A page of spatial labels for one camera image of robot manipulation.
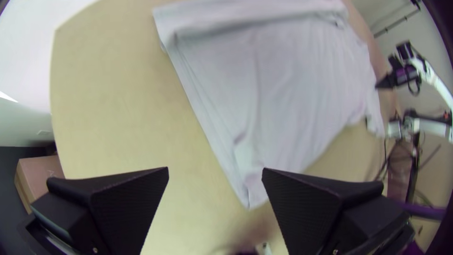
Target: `table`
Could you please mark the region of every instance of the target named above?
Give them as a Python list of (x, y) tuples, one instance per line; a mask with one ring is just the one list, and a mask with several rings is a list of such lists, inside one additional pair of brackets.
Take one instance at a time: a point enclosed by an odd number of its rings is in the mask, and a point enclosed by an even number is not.
[[(142, 254), (223, 255), (264, 241), (274, 254), (287, 254), (270, 204), (249, 212), (239, 203), (159, 46), (151, 10), (166, 2), (102, 0), (56, 31), (50, 101), (65, 176), (169, 167)], [(346, 3), (382, 77), (386, 60)], [(393, 94), (380, 98), (388, 119)], [(383, 158), (382, 139), (360, 123), (345, 128), (305, 173), (363, 181), (374, 177)]]

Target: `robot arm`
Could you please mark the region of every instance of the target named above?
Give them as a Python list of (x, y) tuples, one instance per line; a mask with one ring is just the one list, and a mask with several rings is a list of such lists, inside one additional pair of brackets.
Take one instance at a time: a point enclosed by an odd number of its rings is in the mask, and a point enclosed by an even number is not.
[[(453, 143), (452, 94), (437, 76), (430, 63), (412, 48), (410, 42), (398, 45), (397, 50), (402, 62), (395, 55), (390, 56), (389, 61), (392, 64), (393, 72), (380, 81), (376, 88), (394, 88), (407, 85), (411, 93), (417, 95), (420, 91), (420, 84), (425, 81), (439, 92), (449, 109), (445, 111), (443, 116), (439, 117), (422, 116), (417, 114), (415, 110), (409, 110), (405, 112), (402, 120), (394, 119), (389, 122), (387, 136), (401, 139), (425, 131), (445, 137), (450, 143)], [(413, 81), (417, 85), (417, 91), (413, 91), (410, 86), (410, 82)]]

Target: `wall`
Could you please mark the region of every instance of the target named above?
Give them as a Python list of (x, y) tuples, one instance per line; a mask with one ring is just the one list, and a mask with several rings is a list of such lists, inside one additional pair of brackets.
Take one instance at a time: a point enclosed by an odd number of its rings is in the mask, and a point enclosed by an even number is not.
[(52, 140), (49, 75), (53, 34), (94, 0), (10, 0), (0, 15), (0, 146)]
[[(374, 33), (415, 9), (409, 0), (356, 0), (354, 4)], [(449, 90), (453, 91), (452, 65), (436, 25), (424, 5), (421, 13), (376, 39), (382, 53), (386, 56), (396, 52), (395, 45), (405, 40), (411, 41), (412, 45), (427, 58)], [(429, 115), (442, 113), (442, 110), (446, 109), (437, 91), (426, 84), (422, 84), (418, 97), (412, 96), (406, 87), (399, 89), (397, 93), (398, 100), (404, 109), (415, 108), (418, 113)], [(421, 170), (417, 189), (424, 193), (434, 205), (446, 206), (453, 188), (453, 157), (451, 156), (453, 145), (445, 139), (426, 135), (421, 162), (424, 162), (438, 144), (442, 147)], [(417, 242), (426, 249), (439, 224), (420, 220), (414, 222), (416, 227), (423, 226), (421, 235), (417, 236)]]

